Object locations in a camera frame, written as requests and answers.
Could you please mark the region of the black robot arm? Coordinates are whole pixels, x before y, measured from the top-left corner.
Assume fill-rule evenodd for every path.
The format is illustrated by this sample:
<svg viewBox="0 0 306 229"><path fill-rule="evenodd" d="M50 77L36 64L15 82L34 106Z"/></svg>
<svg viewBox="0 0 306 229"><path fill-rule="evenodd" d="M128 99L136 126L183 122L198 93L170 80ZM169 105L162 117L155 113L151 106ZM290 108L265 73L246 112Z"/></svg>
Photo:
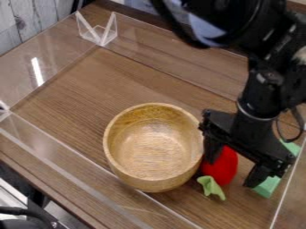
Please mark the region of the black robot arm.
<svg viewBox="0 0 306 229"><path fill-rule="evenodd" d="M283 146L279 115L306 103L306 21L287 0L150 0L177 36L193 47L229 47L247 55L249 78L237 112L203 111L205 160L225 147L255 163L243 185L281 177L297 158Z"/></svg>

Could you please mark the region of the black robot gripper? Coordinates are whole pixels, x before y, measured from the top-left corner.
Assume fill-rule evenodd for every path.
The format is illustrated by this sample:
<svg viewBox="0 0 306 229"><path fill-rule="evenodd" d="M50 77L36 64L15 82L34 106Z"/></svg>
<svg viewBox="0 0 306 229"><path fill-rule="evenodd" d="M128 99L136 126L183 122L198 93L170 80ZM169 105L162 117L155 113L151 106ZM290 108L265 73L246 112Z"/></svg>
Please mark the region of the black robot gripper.
<svg viewBox="0 0 306 229"><path fill-rule="evenodd" d="M254 162L243 186L255 188L269 176L282 178L297 157L281 144L273 131L278 106L245 101L237 102L237 112L205 109L198 128L205 140L205 160L213 165L225 146Z"/></svg>

